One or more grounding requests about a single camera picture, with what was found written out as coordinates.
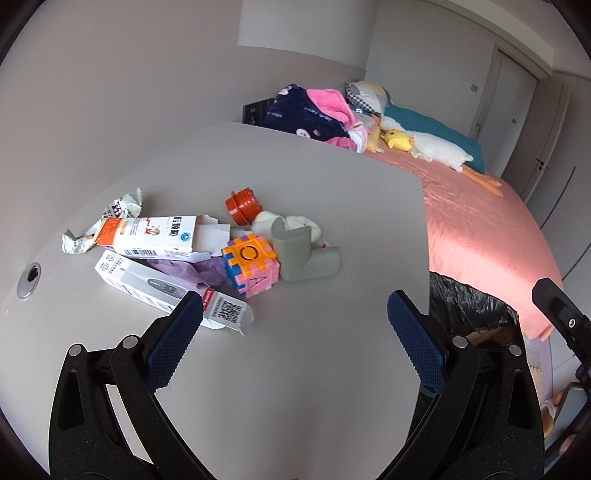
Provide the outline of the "person's right hand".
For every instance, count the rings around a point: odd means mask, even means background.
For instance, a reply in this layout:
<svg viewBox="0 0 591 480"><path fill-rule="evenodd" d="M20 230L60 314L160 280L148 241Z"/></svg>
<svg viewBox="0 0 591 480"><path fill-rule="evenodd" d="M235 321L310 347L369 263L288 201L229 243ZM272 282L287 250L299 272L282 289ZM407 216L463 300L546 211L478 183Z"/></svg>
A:
<svg viewBox="0 0 591 480"><path fill-rule="evenodd" d="M541 404L542 425L544 439L547 439L555 430L558 411L564 404L564 397L567 395L567 389L559 391L551 400L546 400ZM562 456L570 448L577 437L577 433L569 435L560 445L558 455Z"/></svg>

